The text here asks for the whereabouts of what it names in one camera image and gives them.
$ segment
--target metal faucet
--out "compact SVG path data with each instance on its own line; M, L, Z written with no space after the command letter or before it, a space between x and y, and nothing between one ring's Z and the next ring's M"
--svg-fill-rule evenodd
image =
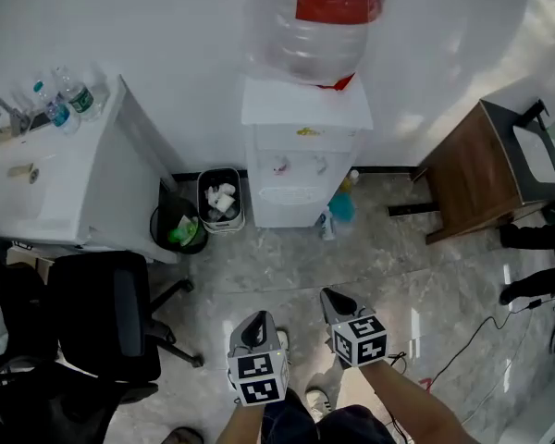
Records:
M0 97L0 106L10 115L10 128L12 129L13 137L18 137L29 129L31 119L28 116L17 108L8 105L2 97Z

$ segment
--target white wall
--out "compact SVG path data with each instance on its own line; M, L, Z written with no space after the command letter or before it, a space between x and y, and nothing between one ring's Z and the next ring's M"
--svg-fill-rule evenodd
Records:
M244 165L244 0L0 0L0 94L34 68L124 75L176 171ZM360 73L376 129L359 163L416 165L476 99L555 117L555 0L388 0Z

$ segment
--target sink drain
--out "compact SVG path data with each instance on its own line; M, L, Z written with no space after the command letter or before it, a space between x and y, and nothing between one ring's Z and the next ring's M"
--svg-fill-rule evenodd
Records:
M39 178L39 168L33 169L32 172L29 174L29 183L34 183L37 178Z

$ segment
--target black shoe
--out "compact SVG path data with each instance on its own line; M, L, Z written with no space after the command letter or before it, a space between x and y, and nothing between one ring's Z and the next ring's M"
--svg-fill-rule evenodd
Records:
M518 233L518 228L514 224L501 226L499 228L499 243L504 248L509 248L514 244L514 238Z
M502 306L507 306L508 304L510 304L515 299L516 298L514 297L512 292L510 291L510 285L508 285L508 286L506 286L506 288L504 288L504 290L499 295L499 304L501 304Z

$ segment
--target yellow sticker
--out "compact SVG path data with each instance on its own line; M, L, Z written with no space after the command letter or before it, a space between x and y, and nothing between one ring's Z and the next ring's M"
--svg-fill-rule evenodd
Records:
M320 133L310 127L305 127L303 129L299 129L296 133L302 135L303 137L316 137L320 135Z

